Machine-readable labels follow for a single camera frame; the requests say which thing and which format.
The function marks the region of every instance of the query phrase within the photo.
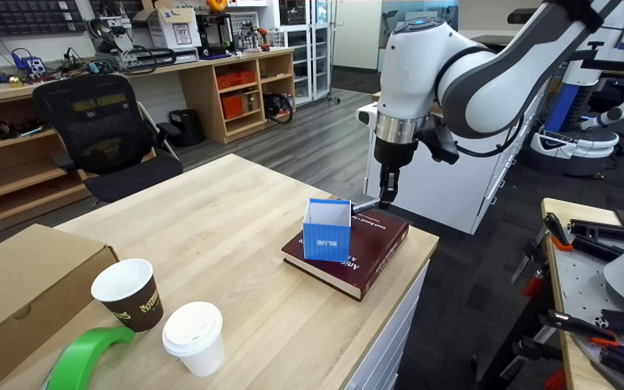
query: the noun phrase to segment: robotic arm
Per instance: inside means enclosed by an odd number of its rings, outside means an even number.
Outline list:
[[[624,0],[549,0],[502,53],[444,21],[417,20],[398,28],[372,124],[382,165],[380,206],[395,202],[399,171],[412,162],[419,140],[435,160],[455,162],[451,132],[484,138],[511,128],[550,72],[619,8]]]

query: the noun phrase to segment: blue box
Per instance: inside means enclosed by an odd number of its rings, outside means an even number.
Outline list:
[[[303,220],[303,258],[349,262],[351,256],[349,200],[310,200]]]

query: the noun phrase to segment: wooden table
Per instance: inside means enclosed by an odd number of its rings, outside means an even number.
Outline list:
[[[309,197],[329,193],[225,156],[60,226],[113,245],[119,258],[153,260],[167,312],[132,345],[113,346],[91,388],[351,385],[409,286],[422,282],[438,239],[409,227],[357,304],[282,260],[279,246],[302,227]],[[225,321],[225,364],[207,378],[193,376],[160,346],[167,317],[188,301],[217,304]],[[89,304],[3,388],[39,388],[66,345],[89,326],[108,325],[118,321],[101,304]]]
[[[561,226],[568,226],[571,219],[585,219],[596,223],[615,223],[621,226],[615,212],[604,207],[593,207],[583,204],[561,202],[561,200],[544,200],[543,212],[556,212]],[[558,270],[558,258],[556,252],[549,248],[549,262],[550,262],[550,282],[554,282],[554,298],[556,308],[564,308],[564,291],[559,283],[559,270]],[[589,361],[589,357],[576,346],[572,336],[568,332],[559,332],[559,343],[564,350],[564,364],[567,364],[567,376],[571,390],[604,390],[613,388]]]

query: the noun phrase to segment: book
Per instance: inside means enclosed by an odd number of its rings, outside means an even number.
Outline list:
[[[285,246],[285,262],[314,274],[317,280],[363,301],[380,270],[407,236],[407,220],[382,209],[354,215],[349,262],[326,262],[303,258],[303,231]]]

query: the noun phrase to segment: black office chair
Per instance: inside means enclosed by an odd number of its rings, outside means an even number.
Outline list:
[[[115,202],[183,173],[183,162],[122,76],[41,85],[35,108],[62,134],[71,166],[101,202]]]

